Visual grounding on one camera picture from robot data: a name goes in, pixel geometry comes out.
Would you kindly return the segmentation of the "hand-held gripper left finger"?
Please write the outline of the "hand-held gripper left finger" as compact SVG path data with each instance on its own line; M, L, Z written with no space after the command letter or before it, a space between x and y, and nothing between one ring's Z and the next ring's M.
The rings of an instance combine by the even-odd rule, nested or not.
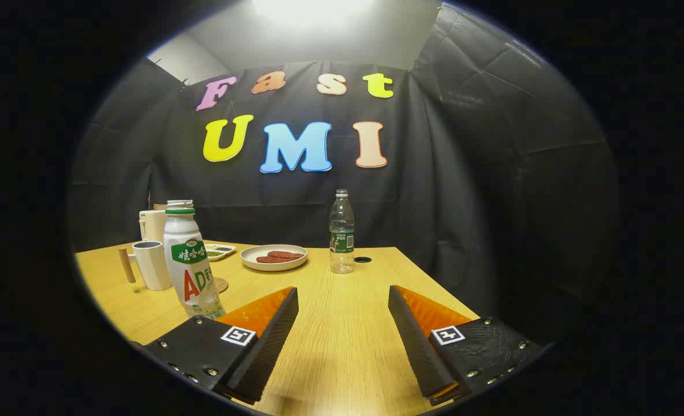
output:
M287 287L220 318L196 315L144 346L167 370L246 404L261 400L298 316L298 290Z

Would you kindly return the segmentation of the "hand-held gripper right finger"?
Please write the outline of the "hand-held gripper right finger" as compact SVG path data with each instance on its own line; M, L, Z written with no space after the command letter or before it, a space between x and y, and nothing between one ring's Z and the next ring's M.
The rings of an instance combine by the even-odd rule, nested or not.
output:
M401 286L390 287L388 308L419 390L431 405L476 397L545 350L501 319L468 318Z

